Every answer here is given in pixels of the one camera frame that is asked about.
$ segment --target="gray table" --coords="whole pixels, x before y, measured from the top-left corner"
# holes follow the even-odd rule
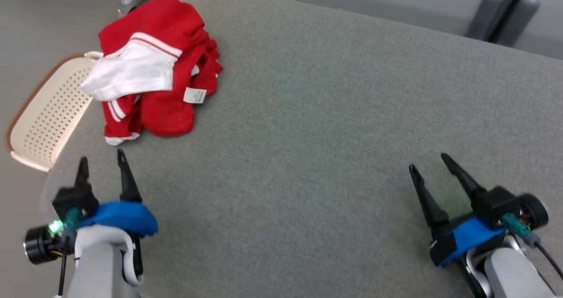
[[[434,268],[408,173],[450,214],[470,209],[440,160],[551,210],[540,235],[563,262],[563,63],[290,0],[183,0],[217,39],[219,91],[179,138],[122,146],[161,232],[143,243],[155,297],[468,297]],[[41,212],[90,160],[120,192],[98,104],[51,171]],[[539,254],[531,259],[563,286]]]

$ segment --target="green light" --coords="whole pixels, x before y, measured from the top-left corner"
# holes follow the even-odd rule
[[[49,224],[49,231],[52,234],[59,234],[59,232],[62,232],[62,228],[63,228],[63,224],[61,220],[55,220],[53,222],[51,222],[51,224]]]

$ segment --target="white plastic basket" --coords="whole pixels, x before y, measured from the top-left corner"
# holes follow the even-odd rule
[[[52,168],[92,101],[80,84],[101,56],[70,56],[42,80],[6,134],[6,148],[14,159],[44,172]]]

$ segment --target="pile of clothes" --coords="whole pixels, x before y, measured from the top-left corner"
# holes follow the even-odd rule
[[[153,0],[106,26],[104,57],[82,83],[102,102],[105,139],[118,145],[146,128],[179,136],[194,125],[194,103],[217,90],[217,42],[190,4]]]

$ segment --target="black cable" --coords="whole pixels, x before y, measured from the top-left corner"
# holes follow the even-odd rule
[[[58,295],[62,297],[62,290],[65,286],[66,254],[62,255],[61,277],[58,280]]]
[[[559,268],[559,266],[553,260],[551,255],[549,255],[549,253],[547,253],[547,250],[545,250],[545,248],[543,248],[543,246],[539,242],[535,242],[535,246],[537,247],[537,249],[540,250],[540,252],[545,256],[545,258],[547,258],[549,263],[553,266],[553,268],[555,268],[555,271],[557,272],[557,274],[559,274],[559,277],[561,277],[561,279],[563,280],[563,272],[561,271],[561,268]]]

